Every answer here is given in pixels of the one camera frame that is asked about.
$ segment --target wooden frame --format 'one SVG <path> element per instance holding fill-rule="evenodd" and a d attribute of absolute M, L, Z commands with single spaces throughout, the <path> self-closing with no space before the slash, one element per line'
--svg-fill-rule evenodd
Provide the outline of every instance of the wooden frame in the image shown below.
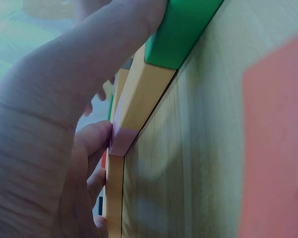
<path fill-rule="evenodd" d="M 125 154 L 176 72 L 145 63 L 144 55 L 143 45 L 136 52 L 130 71 L 121 69 L 118 72 L 111 114 L 113 136 L 106 158 L 103 201 L 103 216 L 107 220 L 109 238 L 122 236 Z"/>

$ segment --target wood grain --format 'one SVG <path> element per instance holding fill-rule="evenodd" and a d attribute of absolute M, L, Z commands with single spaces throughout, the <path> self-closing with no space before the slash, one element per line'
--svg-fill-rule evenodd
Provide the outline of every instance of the wood grain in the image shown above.
<path fill-rule="evenodd" d="M 243 72 L 298 33 L 298 0 L 225 0 L 125 157 L 124 238 L 236 237 Z"/>

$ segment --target green strip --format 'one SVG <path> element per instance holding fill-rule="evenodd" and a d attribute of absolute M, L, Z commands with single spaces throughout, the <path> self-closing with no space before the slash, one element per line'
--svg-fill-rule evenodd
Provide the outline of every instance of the green strip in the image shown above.
<path fill-rule="evenodd" d="M 223 0 L 169 0 L 158 31 L 146 42 L 145 61 L 178 69 Z"/>
<path fill-rule="evenodd" d="M 110 103 L 109 103 L 109 111 L 108 111 L 108 115 L 107 115 L 107 120 L 110 120 L 111 110 L 113 108 L 113 102 L 114 102 L 114 95 L 111 94 L 111 96 L 110 96 Z"/>

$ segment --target red strip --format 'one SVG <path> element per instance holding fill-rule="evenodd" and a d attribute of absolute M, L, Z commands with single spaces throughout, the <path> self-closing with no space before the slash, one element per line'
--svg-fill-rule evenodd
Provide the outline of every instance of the red strip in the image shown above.
<path fill-rule="evenodd" d="M 101 167 L 102 168 L 106 167 L 106 154 L 107 154 L 107 151 L 105 151 L 103 156 L 101 157 Z"/>

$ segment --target hand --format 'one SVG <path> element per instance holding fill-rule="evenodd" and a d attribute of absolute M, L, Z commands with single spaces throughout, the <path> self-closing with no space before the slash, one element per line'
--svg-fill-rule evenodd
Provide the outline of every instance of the hand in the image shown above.
<path fill-rule="evenodd" d="M 110 0 L 75 0 L 74 1 L 74 18 L 77 25 L 82 24 L 82 22 L 90 15 L 92 15 L 97 10 L 101 9 L 103 6 L 109 4 Z M 115 76 L 110 78 L 110 83 L 114 85 Z M 97 96 L 101 101 L 106 100 L 106 93 L 103 88 L 97 92 Z M 84 115 L 87 117 L 93 111 L 92 103 L 89 103 L 85 109 Z"/>
<path fill-rule="evenodd" d="M 104 218 L 95 216 L 93 219 L 91 211 L 105 184 L 105 170 L 95 170 L 95 167 L 108 147 L 110 135 L 108 121 L 90 124 L 75 134 L 52 237 L 108 237 Z"/>
<path fill-rule="evenodd" d="M 78 237 L 105 234 L 102 221 L 96 219 L 96 228 L 91 219 L 99 189 L 93 197 L 87 193 L 89 183 L 100 183 L 85 179 L 94 167 L 86 167 L 86 157 L 106 144 L 84 151 L 90 141 L 86 132 L 75 137 L 75 128 L 105 80 L 157 29 L 165 5 L 163 0 L 115 0 L 21 59 L 2 79 L 0 238 L 57 237 L 60 231 L 69 237 L 67 232 L 77 235 L 78 230 L 83 232 Z M 104 142 L 110 125 L 101 125 L 98 136 Z M 102 180 L 102 172 L 95 173 Z"/>

